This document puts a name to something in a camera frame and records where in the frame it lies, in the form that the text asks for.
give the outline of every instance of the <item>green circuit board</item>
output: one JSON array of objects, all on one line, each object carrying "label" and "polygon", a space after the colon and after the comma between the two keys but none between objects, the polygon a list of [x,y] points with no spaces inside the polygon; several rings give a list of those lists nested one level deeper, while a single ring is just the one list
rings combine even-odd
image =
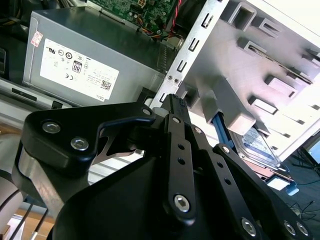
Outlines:
[{"label": "green circuit board", "polygon": [[140,26],[137,16],[141,15],[143,27],[156,32],[166,26],[176,7],[177,0],[90,0],[115,16]]}]

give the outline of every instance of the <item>metal bracket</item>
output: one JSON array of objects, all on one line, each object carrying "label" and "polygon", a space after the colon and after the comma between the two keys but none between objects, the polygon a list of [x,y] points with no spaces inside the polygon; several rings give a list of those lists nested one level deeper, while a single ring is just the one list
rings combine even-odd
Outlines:
[{"label": "metal bracket", "polygon": [[207,0],[183,46],[164,77],[150,108],[160,107],[168,94],[175,94],[196,60],[229,0]]}]

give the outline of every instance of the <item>black cable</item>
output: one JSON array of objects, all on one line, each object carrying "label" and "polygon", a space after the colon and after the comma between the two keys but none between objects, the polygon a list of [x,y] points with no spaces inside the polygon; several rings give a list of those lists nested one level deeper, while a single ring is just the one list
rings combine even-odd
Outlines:
[{"label": "black cable", "polygon": [[301,215],[304,213],[304,211],[305,211],[311,204],[314,204],[314,203],[315,203],[315,201],[309,202],[309,204],[302,210]]},{"label": "black cable", "polygon": [[11,199],[13,199],[18,193],[20,193],[20,190],[15,190],[3,203],[0,205],[0,212],[4,209],[4,207],[7,205],[8,202],[10,202]]},{"label": "black cable", "polygon": [[26,221],[33,206],[34,206],[34,204],[31,203],[28,210],[26,211],[25,215],[23,216],[22,220],[19,222],[18,226],[16,226],[16,228],[15,228],[14,232],[12,233],[11,237],[9,238],[9,240],[15,239],[15,236],[17,235],[18,231],[20,230],[22,224],[24,224],[24,222]]},{"label": "black cable", "polygon": [[320,182],[320,179],[318,179],[318,180],[316,180],[316,181],[309,182],[309,183],[297,184],[297,185],[298,185],[298,186],[306,186],[306,185],[314,184],[314,183],[317,183],[317,182]]},{"label": "black cable", "polygon": [[46,209],[44,214],[43,214],[43,216],[42,216],[42,218],[40,219],[38,225],[36,226],[34,232],[39,232],[39,229],[41,228],[42,224],[44,223],[45,218],[48,215],[48,212],[49,212],[49,209]]}]

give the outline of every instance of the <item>bolt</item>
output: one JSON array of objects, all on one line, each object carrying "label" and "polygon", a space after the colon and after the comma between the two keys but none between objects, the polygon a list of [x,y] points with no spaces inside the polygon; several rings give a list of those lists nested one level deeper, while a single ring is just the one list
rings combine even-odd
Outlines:
[{"label": "bolt", "polygon": [[284,221],[284,227],[291,235],[293,235],[293,236],[296,235],[295,229],[287,221]]},{"label": "bolt", "polygon": [[181,212],[188,212],[190,209],[190,204],[188,200],[182,195],[176,195],[174,197],[174,204]]},{"label": "bolt", "polygon": [[180,120],[179,120],[178,118],[173,117],[172,119],[173,119],[173,121],[175,121],[177,124],[179,124],[179,123],[180,123]]},{"label": "bolt", "polygon": [[227,148],[226,146],[222,146],[222,149],[223,149],[223,151],[224,151],[226,154],[229,154],[229,153],[230,153],[229,148]]},{"label": "bolt", "polygon": [[255,226],[253,226],[253,224],[246,219],[245,217],[241,218],[241,224],[243,229],[252,237],[255,237],[257,235],[257,231],[255,229]]},{"label": "bolt", "polygon": [[151,115],[151,112],[149,110],[147,110],[147,109],[143,109],[142,111],[143,111],[144,114]]},{"label": "bolt", "polygon": [[71,140],[71,146],[78,151],[85,151],[89,147],[89,143],[82,137],[75,137]]},{"label": "bolt", "polygon": [[300,222],[296,222],[296,226],[298,227],[298,229],[306,236],[309,235],[308,230],[305,228],[305,226],[303,226]]},{"label": "bolt", "polygon": [[194,130],[198,133],[198,134],[202,134],[202,131],[200,128],[198,128],[197,126],[194,128]]},{"label": "bolt", "polygon": [[48,134],[57,134],[60,132],[61,128],[59,124],[53,121],[47,121],[42,125],[42,129]]}]

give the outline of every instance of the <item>cable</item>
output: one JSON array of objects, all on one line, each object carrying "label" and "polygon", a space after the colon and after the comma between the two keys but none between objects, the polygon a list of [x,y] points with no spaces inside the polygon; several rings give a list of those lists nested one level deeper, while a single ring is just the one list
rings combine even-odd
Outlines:
[{"label": "cable", "polygon": [[16,226],[16,228],[15,228],[14,232],[12,233],[11,237],[9,238],[9,240],[15,239],[15,236],[17,235],[18,231],[20,230],[22,224],[24,224],[24,222],[26,221],[33,206],[34,206],[34,204],[31,203],[28,210],[26,211],[25,215],[23,216],[22,220],[19,222],[18,226]]},{"label": "cable", "polygon": [[315,213],[315,212],[320,212],[320,209],[318,210],[313,210],[313,211],[305,211],[305,214],[310,214],[310,213]]},{"label": "cable", "polygon": [[33,231],[30,240],[36,239],[36,236],[38,235],[38,232],[39,232],[42,224],[44,223],[44,221],[45,221],[45,219],[46,219],[46,217],[47,217],[47,215],[48,215],[48,212],[49,212],[49,209],[46,209],[45,212],[44,212],[44,214],[43,214],[43,216],[42,216],[42,218],[40,219],[38,225],[36,226],[35,230]]},{"label": "cable", "polygon": [[172,19],[172,26],[171,26],[171,32],[172,33],[174,32],[174,27],[176,26],[176,20],[177,20],[177,17],[178,17],[179,8],[180,8],[181,3],[182,3],[182,0],[179,0],[179,2],[177,3],[177,5],[175,7],[175,10],[174,10],[174,17]]},{"label": "cable", "polygon": [[314,184],[320,182],[320,179],[316,180],[316,181],[312,181],[312,182],[308,182],[308,183],[304,183],[304,184],[297,184],[298,186],[306,186],[306,185],[310,185],[310,184]]}]

